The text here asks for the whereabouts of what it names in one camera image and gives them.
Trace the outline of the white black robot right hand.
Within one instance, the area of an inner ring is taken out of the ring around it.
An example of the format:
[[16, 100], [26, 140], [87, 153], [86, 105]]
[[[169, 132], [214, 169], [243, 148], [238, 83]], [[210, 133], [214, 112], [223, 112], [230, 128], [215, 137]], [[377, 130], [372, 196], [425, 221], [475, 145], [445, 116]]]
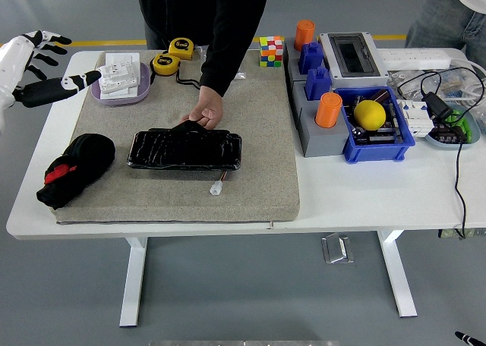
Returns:
[[465, 342], [469, 346], [486, 346], [486, 343], [483, 341], [478, 340], [470, 335], [465, 333], [456, 331], [454, 332], [455, 336], [460, 339], [461, 341]]

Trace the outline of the person's left hand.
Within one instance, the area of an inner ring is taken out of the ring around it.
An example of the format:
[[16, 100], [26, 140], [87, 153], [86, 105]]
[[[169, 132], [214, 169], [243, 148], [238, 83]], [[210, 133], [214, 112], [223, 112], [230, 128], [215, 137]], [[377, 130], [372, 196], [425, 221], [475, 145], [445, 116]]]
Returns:
[[193, 121], [207, 130], [214, 129], [223, 117], [222, 97], [208, 86], [199, 89], [195, 107], [181, 118], [181, 121]]

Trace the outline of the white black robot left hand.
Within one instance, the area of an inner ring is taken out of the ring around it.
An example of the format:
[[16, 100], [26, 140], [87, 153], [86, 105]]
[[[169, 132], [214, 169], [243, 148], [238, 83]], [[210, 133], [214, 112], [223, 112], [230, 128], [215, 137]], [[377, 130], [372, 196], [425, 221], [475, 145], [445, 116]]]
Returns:
[[47, 78], [33, 64], [33, 59], [56, 66], [58, 62], [43, 50], [59, 55], [67, 51], [56, 44], [71, 44], [71, 40], [49, 31], [33, 31], [11, 39], [1, 47], [1, 110], [20, 102], [28, 108], [70, 98], [101, 78], [98, 70], [81, 75]]

